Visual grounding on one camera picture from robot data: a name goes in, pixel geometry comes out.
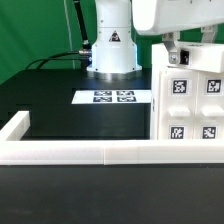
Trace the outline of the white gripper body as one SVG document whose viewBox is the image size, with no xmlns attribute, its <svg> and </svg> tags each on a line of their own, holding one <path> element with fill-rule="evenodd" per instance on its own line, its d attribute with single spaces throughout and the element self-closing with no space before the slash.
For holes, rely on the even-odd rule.
<svg viewBox="0 0 224 224">
<path fill-rule="evenodd" d="M 161 35 L 224 23 L 224 0 L 132 0 L 134 28 Z"/>
</svg>

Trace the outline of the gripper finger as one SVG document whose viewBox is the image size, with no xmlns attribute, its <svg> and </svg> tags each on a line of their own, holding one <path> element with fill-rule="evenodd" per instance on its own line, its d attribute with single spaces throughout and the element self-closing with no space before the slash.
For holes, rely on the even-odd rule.
<svg viewBox="0 0 224 224">
<path fill-rule="evenodd" d="M 210 25 L 201 28 L 202 33 L 202 43 L 213 43 L 215 41 L 218 31 L 217 25 Z"/>
<path fill-rule="evenodd" d="M 179 63 L 180 50 L 176 46 L 179 39 L 179 32 L 170 32 L 162 35 L 162 42 L 168 52 L 168 61 L 170 64 Z"/>
</svg>

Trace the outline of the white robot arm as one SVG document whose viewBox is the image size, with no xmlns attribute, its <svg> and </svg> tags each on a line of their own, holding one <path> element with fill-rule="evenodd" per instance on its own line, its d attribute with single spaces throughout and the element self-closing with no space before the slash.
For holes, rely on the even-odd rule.
<svg viewBox="0 0 224 224">
<path fill-rule="evenodd" d="M 91 73 L 127 77 L 141 69 L 137 45 L 131 38 L 161 35 L 171 65 L 185 65 L 181 31 L 224 23 L 224 0 L 95 0 L 97 39 L 91 52 Z"/>
</svg>

